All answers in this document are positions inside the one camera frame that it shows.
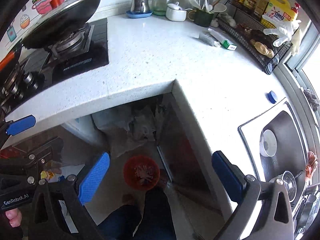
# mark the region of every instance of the stainless steel sink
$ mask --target stainless steel sink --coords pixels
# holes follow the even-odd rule
[[[277,151],[273,157],[260,154],[260,136],[266,129],[273,131],[277,139]],[[294,176],[305,170],[308,163],[307,150],[299,122],[287,98],[241,125],[239,132],[255,167],[255,176],[261,181],[269,181],[285,170],[291,171]],[[296,204],[301,200],[307,186],[304,174],[296,180],[297,195],[291,203],[293,214],[297,211]]]

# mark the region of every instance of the white speckled countertop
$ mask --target white speckled countertop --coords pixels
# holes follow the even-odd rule
[[[70,119],[171,92],[177,80],[211,150],[221,150],[244,174],[254,174],[237,129],[272,107],[266,98],[270,90],[279,99],[287,95],[243,47],[211,47],[198,39],[202,30],[165,17],[109,17],[110,64],[65,80],[10,113],[7,121],[33,114],[37,123],[6,146]]]

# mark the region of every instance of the yellow omo detergent bottle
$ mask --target yellow omo detergent bottle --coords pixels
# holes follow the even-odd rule
[[[297,18],[298,11],[292,9],[288,0],[269,0],[264,14],[280,21],[293,21]],[[261,19],[261,23],[268,28],[275,28],[273,24],[264,19]]]

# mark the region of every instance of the human hand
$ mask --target human hand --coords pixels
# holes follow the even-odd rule
[[[15,228],[20,226],[22,214],[19,209],[15,208],[5,212],[6,217],[10,220],[10,225]]]

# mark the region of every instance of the person's leg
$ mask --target person's leg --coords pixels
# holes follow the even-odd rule
[[[176,240],[168,198],[161,187],[147,191],[142,221],[134,240]]]
[[[113,211],[98,225],[98,229],[106,239],[129,240],[140,221],[139,208],[131,203]]]

